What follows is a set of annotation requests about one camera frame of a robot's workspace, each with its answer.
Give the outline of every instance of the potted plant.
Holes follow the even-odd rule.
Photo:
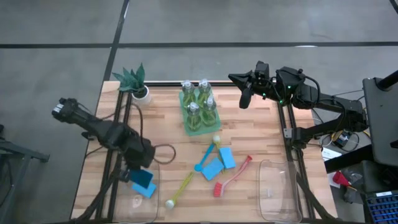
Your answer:
[[[142,63],[136,73],[133,70],[129,72],[123,68],[123,75],[114,72],[112,74],[120,81],[119,91],[131,93],[135,103],[145,105],[150,102],[149,89],[144,85],[145,70]]]

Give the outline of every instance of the red object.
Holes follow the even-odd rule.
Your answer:
[[[221,189],[223,188],[223,184],[220,182],[217,182],[215,187],[214,187],[214,197],[220,197],[221,196]]]
[[[348,187],[348,186],[351,185],[351,184],[348,182],[348,180],[345,178],[345,176],[344,176],[340,171],[337,171],[337,172],[335,173],[335,175],[333,176],[333,181],[334,181],[336,184],[341,184],[341,185],[344,185],[344,186],[346,186],[346,187]]]
[[[251,156],[248,156],[246,158],[246,160],[244,161],[244,163],[242,164],[241,168],[238,170],[238,172],[233,175],[229,180],[227,180],[226,182],[224,182],[223,184],[217,182],[215,187],[214,187],[214,197],[221,197],[224,194],[224,189],[227,186],[228,183],[230,183],[233,179],[237,178],[242,171],[246,168],[246,166],[248,165],[248,163],[252,160]]]

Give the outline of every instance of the green bottle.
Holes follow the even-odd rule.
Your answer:
[[[181,82],[182,85],[182,93],[183,93],[183,99],[182,99],[182,105],[184,108],[186,108],[191,102],[196,102],[196,96],[194,94],[195,87],[189,80],[185,80]]]
[[[201,111],[201,120],[205,126],[212,126],[216,124],[216,102],[214,101],[213,95],[207,98],[206,103],[203,105],[203,110]]]
[[[198,131],[201,126],[200,109],[195,102],[191,102],[187,107],[187,124],[191,131]]]
[[[199,82],[199,95],[198,95],[198,105],[200,108],[206,103],[211,93],[211,86],[207,79],[204,78]]]

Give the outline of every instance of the bottle cap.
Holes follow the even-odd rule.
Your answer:
[[[192,86],[192,83],[191,83],[189,80],[185,80],[185,81],[182,81],[182,82],[181,82],[181,85],[182,85],[183,87],[189,88],[189,87]]]
[[[208,107],[213,106],[213,104],[214,104],[214,97],[213,97],[213,95],[210,95],[209,98],[207,98],[206,104],[207,104]]]
[[[199,85],[202,87],[207,87],[207,85],[208,85],[207,79],[204,78],[204,79],[200,80]]]
[[[191,103],[189,104],[189,110],[190,110],[191,112],[195,112],[197,109],[199,109],[199,106],[198,106],[195,102],[191,102]]]

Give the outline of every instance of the red scrub brush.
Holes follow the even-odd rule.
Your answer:
[[[242,173],[242,171],[246,168],[246,166],[248,165],[248,163],[251,160],[252,160],[252,158],[250,156],[248,156],[246,158],[246,160],[244,161],[244,163],[242,164],[241,168],[238,170],[238,172],[235,175],[232,176],[232,178],[230,178],[229,180],[227,180],[223,184],[217,182],[216,186],[214,187],[214,197],[223,196],[224,189],[225,189],[226,185],[229,184],[233,179],[237,178]]]

